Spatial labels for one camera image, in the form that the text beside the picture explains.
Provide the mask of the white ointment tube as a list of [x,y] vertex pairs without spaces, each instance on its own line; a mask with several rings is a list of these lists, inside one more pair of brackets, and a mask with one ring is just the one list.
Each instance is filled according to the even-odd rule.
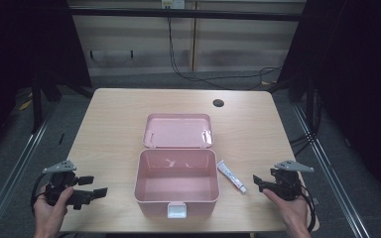
[[225,164],[224,160],[217,163],[217,169],[226,176],[234,186],[243,194],[246,193],[247,189],[242,181],[231,171],[231,169]]

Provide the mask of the pink storage box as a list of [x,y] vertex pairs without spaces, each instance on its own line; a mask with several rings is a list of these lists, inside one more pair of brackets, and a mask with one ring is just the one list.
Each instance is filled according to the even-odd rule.
[[209,216],[220,197],[212,150],[145,150],[140,154],[134,195],[150,217]]

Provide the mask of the person's left hand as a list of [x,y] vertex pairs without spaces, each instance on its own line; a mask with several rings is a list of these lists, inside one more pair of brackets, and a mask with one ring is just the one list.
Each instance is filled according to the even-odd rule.
[[36,223],[34,238],[58,238],[67,214],[66,203],[73,194],[73,188],[67,187],[54,206],[48,205],[47,199],[43,195],[45,190],[46,187],[42,186],[40,195],[34,203]]

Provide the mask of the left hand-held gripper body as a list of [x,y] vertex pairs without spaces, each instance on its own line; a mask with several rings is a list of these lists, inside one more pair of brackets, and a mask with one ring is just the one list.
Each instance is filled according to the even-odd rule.
[[62,161],[43,170],[45,175],[51,176],[45,190],[48,205],[54,206],[58,202],[61,193],[68,186],[74,186],[79,183],[79,178],[74,173],[75,171],[76,166],[70,160]]

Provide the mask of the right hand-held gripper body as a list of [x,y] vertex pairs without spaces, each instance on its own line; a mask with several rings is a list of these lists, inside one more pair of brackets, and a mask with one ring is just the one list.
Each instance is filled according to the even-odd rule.
[[302,183],[299,173],[313,173],[314,168],[302,165],[296,161],[287,160],[276,164],[270,169],[275,178],[271,189],[282,199],[295,200],[302,194]]

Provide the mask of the aluminium floor rail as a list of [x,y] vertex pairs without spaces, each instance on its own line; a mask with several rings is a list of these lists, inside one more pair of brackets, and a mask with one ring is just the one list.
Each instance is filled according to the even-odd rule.
[[49,120],[53,117],[54,112],[55,108],[52,108],[43,119],[43,122],[38,127],[37,131],[29,137],[29,141],[15,164],[15,168],[11,171],[11,173],[9,173],[3,187],[0,189],[0,220],[13,196],[15,189],[19,185],[22,175],[27,169],[37,147],[42,141],[42,138],[47,130]]
[[336,171],[334,170],[326,152],[324,151],[321,142],[318,137],[314,135],[311,128],[308,126],[307,115],[303,108],[296,104],[294,106],[295,114],[302,126],[305,135],[308,137],[308,141],[311,148],[316,155],[317,161],[331,187],[333,194],[344,214],[354,236],[356,238],[371,238],[367,228],[359,215],[357,209],[353,205],[349,198],[345,188],[343,187]]

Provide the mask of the black curtain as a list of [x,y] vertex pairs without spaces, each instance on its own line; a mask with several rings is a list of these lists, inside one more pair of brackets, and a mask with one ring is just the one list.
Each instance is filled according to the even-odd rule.
[[315,86],[381,183],[381,0],[306,0],[278,81],[299,100]]
[[0,134],[19,89],[38,85],[57,100],[59,84],[91,85],[73,16],[49,8],[67,0],[0,0]]

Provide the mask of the person's right hand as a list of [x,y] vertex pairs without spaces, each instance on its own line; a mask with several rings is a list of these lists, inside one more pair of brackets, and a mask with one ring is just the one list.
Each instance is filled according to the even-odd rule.
[[286,201],[270,189],[264,189],[263,194],[279,209],[290,238],[312,238],[308,230],[308,205],[301,197]]

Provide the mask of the black metal stand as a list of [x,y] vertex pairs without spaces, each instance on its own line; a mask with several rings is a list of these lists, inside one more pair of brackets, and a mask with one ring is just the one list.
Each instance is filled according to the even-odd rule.
[[312,133],[315,129],[314,114],[315,114],[315,86],[314,81],[309,77],[307,88],[307,101],[306,101],[306,118],[309,130]]
[[34,115],[32,133],[35,134],[43,123],[42,92],[37,73],[34,74],[32,79],[32,102]]

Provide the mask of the black horizontal frame bar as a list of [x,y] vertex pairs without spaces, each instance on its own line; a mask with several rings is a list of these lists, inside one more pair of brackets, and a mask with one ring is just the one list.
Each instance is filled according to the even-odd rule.
[[69,8],[71,15],[81,16],[119,16],[119,17],[160,17],[160,18],[193,18],[193,19],[227,19],[298,22],[301,14],[231,12],[208,10],[163,10],[163,9],[108,9],[108,8]]

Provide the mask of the pink box lid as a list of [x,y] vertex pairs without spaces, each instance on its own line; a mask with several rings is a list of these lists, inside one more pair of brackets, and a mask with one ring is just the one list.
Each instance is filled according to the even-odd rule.
[[153,113],[147,117],[143,144],[147,148],[210,148],[214,142],[206,114]]

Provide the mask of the white wall socket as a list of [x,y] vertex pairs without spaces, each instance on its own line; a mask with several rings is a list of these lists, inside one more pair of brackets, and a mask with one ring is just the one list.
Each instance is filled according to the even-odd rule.
[[162,0],[161,6],[163,9],[184,10],[186,8],[186,2],[185,0]]

